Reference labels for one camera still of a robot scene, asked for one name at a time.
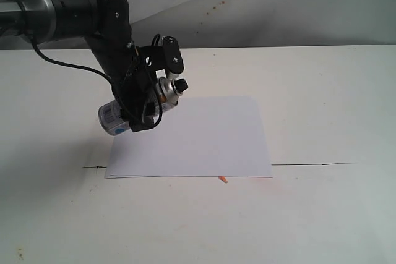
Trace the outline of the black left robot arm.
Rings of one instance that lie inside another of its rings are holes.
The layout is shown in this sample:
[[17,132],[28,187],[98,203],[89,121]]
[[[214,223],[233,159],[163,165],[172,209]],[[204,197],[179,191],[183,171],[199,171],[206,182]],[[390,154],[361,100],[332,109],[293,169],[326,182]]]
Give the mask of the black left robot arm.
[[97,75],[110,85],[114,101],[99,109],[111,135],[159,125],[163,113],[158,71],[167,68],[165,40],[155,35],[148,46],[132,39],[127,0],[1,0],[1,36],[21,36],[42,54],[51,41],[82,38],[99,63]]

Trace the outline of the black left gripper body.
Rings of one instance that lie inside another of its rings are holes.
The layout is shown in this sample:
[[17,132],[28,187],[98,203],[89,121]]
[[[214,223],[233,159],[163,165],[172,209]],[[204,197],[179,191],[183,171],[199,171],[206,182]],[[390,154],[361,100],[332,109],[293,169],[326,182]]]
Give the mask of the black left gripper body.
[[119,119],[133,132],[155,128],[163,114],[157,89],[157,72],[164,68],[163,47],[113,45],[110,58]]

